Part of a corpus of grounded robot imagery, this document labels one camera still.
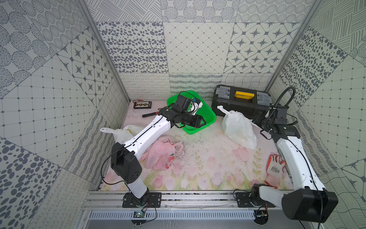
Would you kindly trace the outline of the pink plastic bag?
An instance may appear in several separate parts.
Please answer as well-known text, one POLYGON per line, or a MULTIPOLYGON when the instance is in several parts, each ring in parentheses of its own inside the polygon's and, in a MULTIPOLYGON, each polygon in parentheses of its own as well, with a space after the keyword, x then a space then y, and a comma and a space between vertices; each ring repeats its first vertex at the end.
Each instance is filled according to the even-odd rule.
POLYGON ((146 169, 168 170, 174 159, 183 151, 183 142, 178 142, 172 136, 158 138, 140 158, 146 169))

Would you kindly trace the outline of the lemon print plastic bag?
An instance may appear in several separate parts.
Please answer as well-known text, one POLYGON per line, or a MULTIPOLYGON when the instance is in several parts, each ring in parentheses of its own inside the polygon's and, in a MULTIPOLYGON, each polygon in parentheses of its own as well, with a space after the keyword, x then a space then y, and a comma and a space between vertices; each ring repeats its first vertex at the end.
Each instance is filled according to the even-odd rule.
POLYGON ((101 132, 112 134, 115 143, 123 144, 126 141, 132 139, 134 136, 136 136, 139 132, 143 130, 143 127, 136 126, 136 125, 128 125, 124 127, 123 129, 111 129, 103 127, 100 129, 101 132))

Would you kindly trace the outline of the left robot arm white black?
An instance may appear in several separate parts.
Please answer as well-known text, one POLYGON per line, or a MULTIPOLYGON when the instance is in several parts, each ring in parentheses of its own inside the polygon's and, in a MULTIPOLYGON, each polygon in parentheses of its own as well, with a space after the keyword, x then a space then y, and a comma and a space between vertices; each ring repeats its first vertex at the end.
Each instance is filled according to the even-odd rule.
POLYGON ((112 147, 111 168, 123 179, 130 193, 144 205, 148 200, 148 188, 140 178, 140 158, 148 147, 162 134, 173 127, 185 126, 199 129, 207 124, 197 112, 206 103, 199 97, 189 98, 188 92, 178 94, 176 101, 161 108, 154 120, 132 139, 125 143, 116 142, 112 147))

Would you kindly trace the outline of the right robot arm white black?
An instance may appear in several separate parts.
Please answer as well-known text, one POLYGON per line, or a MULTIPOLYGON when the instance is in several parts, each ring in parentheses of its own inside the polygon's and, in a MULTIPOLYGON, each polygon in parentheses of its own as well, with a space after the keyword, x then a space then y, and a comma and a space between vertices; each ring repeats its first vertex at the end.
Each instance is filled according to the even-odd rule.
POLYGON ((251 202, 255 206, 271 203, 288 219, 326 222, 338 198, 327 191, 312 168, 300 133, 287 122, 287 106, 271 105, 268 114, 258 113, 253 123, 271 136, 279 154, 269 157, 267 180, 252 187, 251 202))

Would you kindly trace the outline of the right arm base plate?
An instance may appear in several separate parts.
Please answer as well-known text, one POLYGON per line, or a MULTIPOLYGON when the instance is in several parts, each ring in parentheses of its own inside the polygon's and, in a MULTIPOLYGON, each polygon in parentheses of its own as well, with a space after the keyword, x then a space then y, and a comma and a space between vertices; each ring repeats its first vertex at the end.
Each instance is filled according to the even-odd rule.
POLYGON ((236 192, 234 198, 239 208, 254 208, 254 207, 269 207, 275 208, 275 205, 260 199, 259 197, 252 197, 251 192, 236 192))

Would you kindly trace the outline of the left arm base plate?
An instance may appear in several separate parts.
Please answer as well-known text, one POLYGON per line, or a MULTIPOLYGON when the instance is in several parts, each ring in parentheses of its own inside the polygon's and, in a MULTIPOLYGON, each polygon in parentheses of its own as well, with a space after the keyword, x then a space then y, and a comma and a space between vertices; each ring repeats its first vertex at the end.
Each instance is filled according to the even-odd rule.
POLYGON ((161 192, 146 192, 141 198, 137 198, 133 193, 128 192, 123 197, 123 208, 159 208, 161 206, 161 192))

